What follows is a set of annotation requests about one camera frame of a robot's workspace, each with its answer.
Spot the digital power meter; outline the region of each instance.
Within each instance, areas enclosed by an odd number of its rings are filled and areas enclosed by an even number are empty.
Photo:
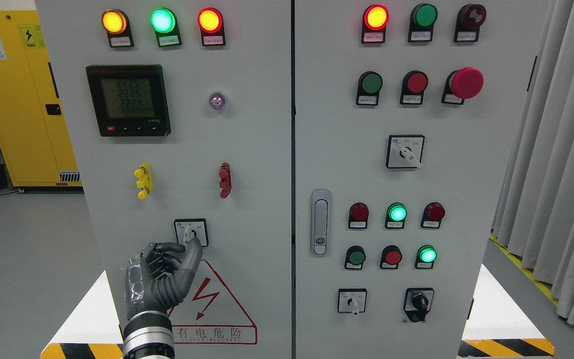
[[[93,65],[86,73],[101,136],[171,132],[161,65]]]

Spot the yellow terminal connector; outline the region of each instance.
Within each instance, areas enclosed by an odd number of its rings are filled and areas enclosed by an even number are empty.
[[[141,191],[137,194],[139,199],[145,199],[152,192],[152,171],[150,165],[142,164],[134,171],[134,177],[139,178],[137,181],[137,188]]]

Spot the red lightning bolt symbol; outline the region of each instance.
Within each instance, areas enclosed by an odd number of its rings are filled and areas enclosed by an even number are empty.
[[[207,305],[205,305],[205,308],[203,308],[202,311],[196,313],[196,320],[199,320],[203,316],[205,316],[205,314],[203,314],[203,312],[205,312],[207,307],[209,307],[210,304],[212,304],[212,302],[216,299],[216,297],[221,293],[221,292],[216,292],[216,293],[211,293],[209,295],[202,295],[202,296],[200,295],[201,292],[203,291],[203,289],[205,289],[205,287],[207,287],[207,284],[209,284],[210,280],[212,280],[212,279],[210,279],[209,277],[205,277],[205,280],[203,280],[203,284],[201,284],[201,286],[198,288],[198,291],[196,291],[194,298],[192,298],[192,302],[194,302],[194,300],[207,298],[209,296],[212,297],[212,299],[210,299],[209,302],[207,302]]]

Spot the lcd display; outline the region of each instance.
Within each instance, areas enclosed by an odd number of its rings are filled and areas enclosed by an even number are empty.
[[[101,88],[109,118],[153,118],[149,79],[102,79]]]

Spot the red terminal connector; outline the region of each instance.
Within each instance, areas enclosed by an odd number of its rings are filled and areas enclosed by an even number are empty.
[[[221,181],[218,183],[221,189],[221,198],[227,198],[232,191],[232,171],[230,171],[230,164],[223,162],[221,164],[221,169],[218,171],[218,177]]]

